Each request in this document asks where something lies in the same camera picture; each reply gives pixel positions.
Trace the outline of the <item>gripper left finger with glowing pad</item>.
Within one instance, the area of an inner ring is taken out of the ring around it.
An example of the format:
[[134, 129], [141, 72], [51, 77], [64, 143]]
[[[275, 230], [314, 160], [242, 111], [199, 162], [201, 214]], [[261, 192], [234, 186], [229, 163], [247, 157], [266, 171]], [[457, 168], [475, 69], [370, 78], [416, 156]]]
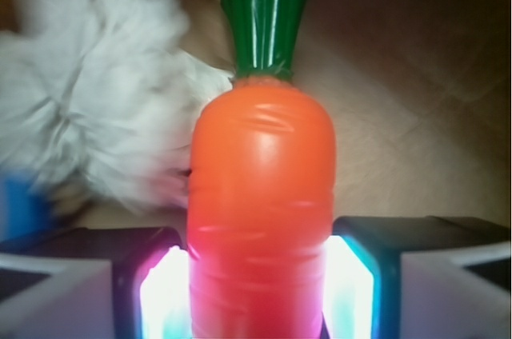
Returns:
[[56, 229], [1, 244], [4, 338], [189, 338], [187, 253], [170, 227]]

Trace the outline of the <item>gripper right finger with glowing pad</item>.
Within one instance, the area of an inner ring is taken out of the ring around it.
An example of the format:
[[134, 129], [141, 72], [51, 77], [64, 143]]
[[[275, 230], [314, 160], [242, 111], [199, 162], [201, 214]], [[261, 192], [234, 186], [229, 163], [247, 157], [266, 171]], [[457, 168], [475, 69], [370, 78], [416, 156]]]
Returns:
[[510, 337], [510, 239], [476, 217], [339, 217], [321, 337]]

